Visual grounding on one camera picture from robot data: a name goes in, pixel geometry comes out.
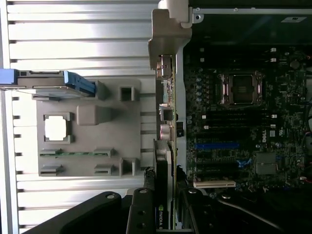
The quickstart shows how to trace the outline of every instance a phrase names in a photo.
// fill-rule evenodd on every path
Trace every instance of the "label sticker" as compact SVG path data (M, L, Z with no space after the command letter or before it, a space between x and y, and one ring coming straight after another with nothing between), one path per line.
M287 17L284 20L282 20L282 23L300 23L307 17Z

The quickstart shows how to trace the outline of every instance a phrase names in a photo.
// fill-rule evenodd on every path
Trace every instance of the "capacitor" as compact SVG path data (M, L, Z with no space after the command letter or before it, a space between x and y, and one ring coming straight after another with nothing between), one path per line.
M170 124L160 125L160 133L169 133L169 132L170 132Z
M276 146L277 148L282 148L282 147L283 147L283 144L282 144L282 143L277 142L277 143L275 144L275 146Z
M172 140L172 128L170 124L160 125L160 139L161 140Z
M299 67L300 67L300 62L298 62L297 60L294 60L294 61L292 61L291 62L291 68L293 68L293 69L298 69Z
M160 139L161 140L170 140L170 133L161 133Z

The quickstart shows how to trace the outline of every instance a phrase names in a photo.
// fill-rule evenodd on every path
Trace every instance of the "black cable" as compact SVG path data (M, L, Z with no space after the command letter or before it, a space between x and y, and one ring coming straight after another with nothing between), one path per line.
M311 128L310 128L310 125L309 125L309 120L310 120L310 110L312 108L312 98L310 99L310 102L308 103L307 107L306 107L306 116L305 116L305 122L306 122L306 126L307 126L307 129L311 132Z
M305 151L306 151L306 149L304 148L304 146L305 146L305 142L306 142L306 138L307 138L307 136L309 136L310 134L309 133L305 133L304 134L304 136L303 136L303 138L302 138L302 140L301 140L301 150L302 150L302 152L303 153L305 153Z

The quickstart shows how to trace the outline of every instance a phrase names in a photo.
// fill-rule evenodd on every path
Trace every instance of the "pcie slot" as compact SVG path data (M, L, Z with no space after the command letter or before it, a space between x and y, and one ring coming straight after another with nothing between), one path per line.
M230 129L209 129L202 130L200 133L196 134L196 139L219 139L220 141L237 141L245 139L246 135L250 133L248 127L239 128L238 130L234 128Z
M235 188L236 182L233 180L194 181L193 186L199 189Z
M197 163L196 175L199 177L220 177L220 176L234 176L238 171L237 163Z
M221 164L221 163L237 163L235 157L220 157L218 159L212 158L211 155L205 155L203 153L196 153L195 162L197 164Z
M239 143L195 143L195 149L216 150L216 149L238 149Z

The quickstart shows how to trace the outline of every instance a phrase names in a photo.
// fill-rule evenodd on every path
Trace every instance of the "cable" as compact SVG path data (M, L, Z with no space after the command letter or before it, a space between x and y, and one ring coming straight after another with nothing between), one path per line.
M307 183L309 183L309 184L312 184L312 181L310 181L310 180L304 179L303 181L304 181L304 182L307 182Z
M306 108L306 116L305 116L305 122L306 122L306 126L307 126L307 129L311 132L311 129L310 129L310 125L309 125L309 119L311 118L310 115L310 110L312 108L312 98L310 99L308 105L307 105L307 108Z
M309 136L311 134L311 132L307 132L304 134L302 140L301 140L301 150L302 152L304 153L305 152L305 149L304 149L304 146L305 146L305 141L306 141L306 138L307 136Z

